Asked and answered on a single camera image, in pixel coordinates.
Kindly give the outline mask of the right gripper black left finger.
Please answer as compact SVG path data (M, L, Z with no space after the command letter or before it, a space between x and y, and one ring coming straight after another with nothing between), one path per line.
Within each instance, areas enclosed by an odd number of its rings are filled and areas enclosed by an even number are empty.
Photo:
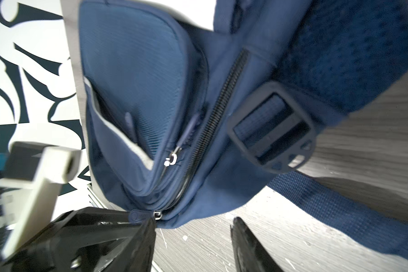
M112 256L112 261L103 272L150 272L156 238L155 219L147 219L139 226L126 228L126 236L119 238L121 243L110 251L121 250Z

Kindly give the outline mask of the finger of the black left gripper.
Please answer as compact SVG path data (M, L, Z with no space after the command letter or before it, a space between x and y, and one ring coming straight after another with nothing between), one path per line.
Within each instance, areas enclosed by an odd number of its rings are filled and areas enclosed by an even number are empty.
M102 272L126 236L125 211L86 207L62 214L0 261L0 272Z

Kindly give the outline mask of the navy blue student backpack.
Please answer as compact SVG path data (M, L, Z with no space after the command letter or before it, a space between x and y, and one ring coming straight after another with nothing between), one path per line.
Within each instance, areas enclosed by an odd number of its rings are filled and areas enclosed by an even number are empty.
M408 1L218 1L208 31L134 1L83 1L91 173L132 224L177 228L269 185L408 260L408 224L297 172L317 136L408 71Z

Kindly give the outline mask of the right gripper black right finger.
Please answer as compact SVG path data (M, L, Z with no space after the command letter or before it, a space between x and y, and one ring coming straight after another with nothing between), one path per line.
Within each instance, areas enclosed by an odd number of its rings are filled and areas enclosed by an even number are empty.
M230 232L237 272L283 272L240 217L234 218Z

